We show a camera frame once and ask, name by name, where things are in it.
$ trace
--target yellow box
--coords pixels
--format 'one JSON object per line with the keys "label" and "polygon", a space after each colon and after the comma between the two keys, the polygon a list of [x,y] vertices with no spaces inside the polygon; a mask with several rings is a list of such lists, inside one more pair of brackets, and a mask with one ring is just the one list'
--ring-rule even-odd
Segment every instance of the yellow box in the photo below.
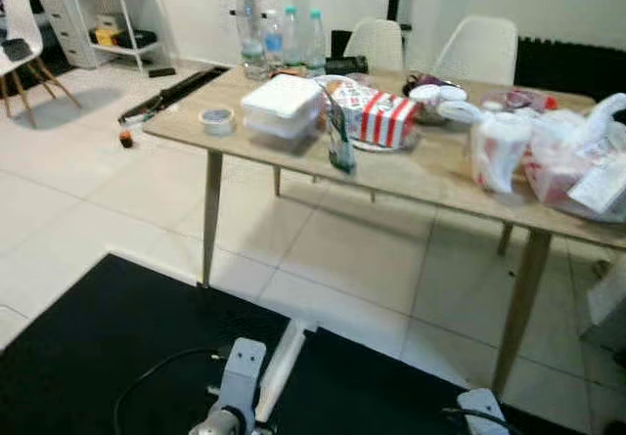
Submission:
{"label": "yellow box", "polygon": [[96,39],[101,46],[116,46],[117,39],[115,39],[121,31],[119,29],[96,29]]}

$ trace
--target small bottle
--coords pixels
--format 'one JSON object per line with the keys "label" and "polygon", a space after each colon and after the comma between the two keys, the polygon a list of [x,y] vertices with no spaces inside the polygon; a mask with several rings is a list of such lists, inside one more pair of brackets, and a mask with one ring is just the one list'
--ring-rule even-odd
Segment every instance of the small bottle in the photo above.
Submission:
{"label": "small bottle", "polygon": [[302,57],[298,39],[297,11],[295,7],[285,8],[285,23],[283,24],[283,60],[285,66],[300,66]]}
{"label": "small bottle", "polygon": [[313,9],[309,16],[311,34],[306,53],[306,76],[313,78],[326,74],[326,36],[322,27],[322,12]]}
{"label": "small bottle", "polygon": [[237,30],[242,45],[242,60],[247,78],[267,78],[267,62],[259,29],[259,16],[254,0],[237,0]]}
{"label": "small bottle", "polygon": [[265,15],[265,59],[270,70],[276,70],[283,67],[283,29],[276,10],[268,10]]}

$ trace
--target black cable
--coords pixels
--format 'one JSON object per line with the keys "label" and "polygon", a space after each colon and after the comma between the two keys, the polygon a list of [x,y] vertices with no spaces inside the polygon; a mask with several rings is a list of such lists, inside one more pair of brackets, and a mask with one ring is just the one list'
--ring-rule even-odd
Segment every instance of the black cable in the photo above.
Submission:
{"label": "black cable", "polygon": [[219,353],[211,348],[207,347],[195,347],[193,349],[183,350],[177,354],[171,355],[163,360],[161,360],[156,365],[150,367],[148,371],[135,379],[124,391],[117,397],[115,400],[115,405],[113,406],[113,430],[115,431],[115,435],[121,435],[121,427],[119,426],[119,408],[121,407],[121,403],[126,399],[126,397],[132,393],[137,386],[143,383],[148,377],[155,374],[158,370],[165,367],[167,364],[170,364],[176,360],[179,360],[183,357],[188,357],[190,355],[196,354],[209,354],[210,359],[213,361],[223,360],[223,357],[219,355]]}
{"label": "black cable", "polygon": [[491,413],[484,413],[482,411],[475,411],[473,409],[457,409],[457,408],[454,408],[454,409],[445,408],[445,409],[442,409],[441,411],[443,413],[447,413],[450,415],[460,414],[460,415],[471,415],[473,417],[485,418],[491,422],[497,423],[498,425],[505,427],[513,435],[524,435],[523,432],[521,432],[519,429],[513,427],[505,420],[502,420],[501,418],[496,417],[495,415],[492,415]]}

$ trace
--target white chair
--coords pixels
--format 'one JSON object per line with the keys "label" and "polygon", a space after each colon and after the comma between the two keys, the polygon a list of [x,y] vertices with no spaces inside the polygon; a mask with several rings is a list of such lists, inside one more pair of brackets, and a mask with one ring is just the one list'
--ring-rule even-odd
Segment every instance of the white chair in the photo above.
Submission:
{"label": "white chair", "polygon": [[64,93],[80,108],[80,103],[76,100],[76,98],[63,86],[57,78],[48,70],[48,68],[44,65],[40,56],[43,52],[43,40],[41,38],[41,32],[39,31],[39,27],[37,26],[37,22],[35,21],[35,16],[32,13],[32,9],[30,8],[29,0],[4,0],[4,10],[7,16],[7,39],[23,39],[30,48],[31,54],[20,60],[12,62],[9,60],[4,51],[0,52],[0,86],[2,89],[2,97],[4,98],[5,107],[7,110],[7,115],[11,117],[11,108],[9,106],[9,96],[7,92],[7,81],[6,75],[11,73],[13,76],[13,80],[20,92],[20,97],[22,98],[23,105],[26,109],[26,113],[28,116],[28,120],[35,126],[34,116],[32,114],[32,109],[28,104],[28,99],[26,97],[26,92],[22,87],[22,81],[20,80],[20,76],[16,72],[16,70],[22,66],[26,65],[28,70],[35,76],[37,80],[39,80],[46,91],[50,93],[50,96],[53,98],[57,98],[55,94],[48,86],[48,83],[45,78],[41,76],[39,71],[32,64],[32,61],[36,61],[39,65],[40,70],[44,73],[47,79],[50,82],[59,88],[61,88]]}
{"label": "white chair", "polygon": [[362,20],[354,28],[343,55],[365,56],[370,68],[402,70],[400,26],[387,20]]}
{"label": "white chair", "polygon": [[513,22],[470,16],[452,33],[431,72],[441,78],[513,85],[516,58]]}

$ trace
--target floor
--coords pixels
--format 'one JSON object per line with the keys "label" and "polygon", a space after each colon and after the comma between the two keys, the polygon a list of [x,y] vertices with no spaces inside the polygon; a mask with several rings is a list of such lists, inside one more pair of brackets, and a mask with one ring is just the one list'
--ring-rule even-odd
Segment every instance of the floor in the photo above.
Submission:
{"label": "floor", "polygon": [[[105,66],[61,80],[85,106],[30,91],[38,129],[0,113],[0,346],[109,250],[180,280],[201,272],[205,153],[117,117],[191,74],[151,80]],[[491,381],[524,232],[495,254],[500,225],[227,157],[213,285],[319,322],[467,388]],[[578,329],[593,261],[556,239],[504,400],[584,433],[626,421],[626,371]]]}

